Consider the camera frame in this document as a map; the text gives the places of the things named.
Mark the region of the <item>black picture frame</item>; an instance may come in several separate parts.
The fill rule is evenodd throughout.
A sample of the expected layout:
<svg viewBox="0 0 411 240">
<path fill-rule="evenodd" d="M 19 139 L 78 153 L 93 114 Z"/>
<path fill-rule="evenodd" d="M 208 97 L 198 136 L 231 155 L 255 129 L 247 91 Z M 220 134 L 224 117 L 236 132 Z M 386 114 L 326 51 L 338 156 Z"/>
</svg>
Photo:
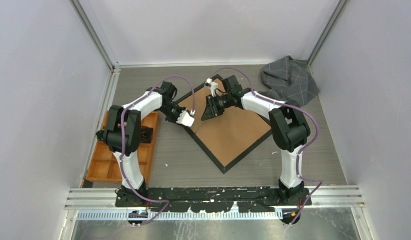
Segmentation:
<svg viewBox="0 0 411 240">
<path fill-rule="evenodd" d="M 224 174 L 270 137 L 272 131 L 267 119 L 234 106 L 220 116 L 205 120 L 197 129 L 210 94 L 211 91 L 200 84 L 176 102 L 189 110 L 195 109 L 193 125 L 184 130 Z"/>
</svg>

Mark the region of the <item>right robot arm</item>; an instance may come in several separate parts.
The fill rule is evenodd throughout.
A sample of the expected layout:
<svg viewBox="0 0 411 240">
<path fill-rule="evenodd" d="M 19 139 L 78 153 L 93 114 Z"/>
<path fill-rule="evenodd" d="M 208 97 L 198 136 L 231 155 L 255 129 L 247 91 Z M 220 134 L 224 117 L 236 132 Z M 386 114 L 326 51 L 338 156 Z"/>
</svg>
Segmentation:
<svg viewBox="0 0 411 240">
<path fill-rule="evenodd" d="M 301 149 L 310 136 L 310 127 L 298 106 L 264 96 L 251 88 L 243 88 L 232 75 L 223 79 L 221 95 L 218 83 L 208 78 L 204 87 L 210 90 L 206 96 L 202 121 L 221 116 L 225 109 L 237 107 L 252 111 L 269 121 L 275 144 L 281 149 L 282 172 L 278 180 L 279 200 L 292 205 L 299 199 L 305 187 L 301 179 Z"/>
</svg>

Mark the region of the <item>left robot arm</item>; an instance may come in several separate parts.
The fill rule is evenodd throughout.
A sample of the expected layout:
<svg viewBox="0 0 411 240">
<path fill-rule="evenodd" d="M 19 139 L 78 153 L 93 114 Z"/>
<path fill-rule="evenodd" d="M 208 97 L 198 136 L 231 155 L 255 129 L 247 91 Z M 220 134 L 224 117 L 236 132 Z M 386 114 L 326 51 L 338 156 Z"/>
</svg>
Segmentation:
<svg viewBox="0 0 411 240">
<path fill-rule="evenodd" d="M 163 81 L 161 86 L 148 88 L 130 103 L 112 105 L 108 110 L 105 128 L 100 131 L 101 141 L 118 161 L 122 186 L 131 189 L 127 200 L 135 207 L 143 206 L 147 200 L 146 192 L 141 190 L 146 182 L 138 160 L 142 120 L 150 113 L 159 111 L 176 125 L 191 127 L 195 121 L 194 107 L 188 109 L 173 100 L 176 91 L 177 88 L 171 82 Z"/>
</svg>

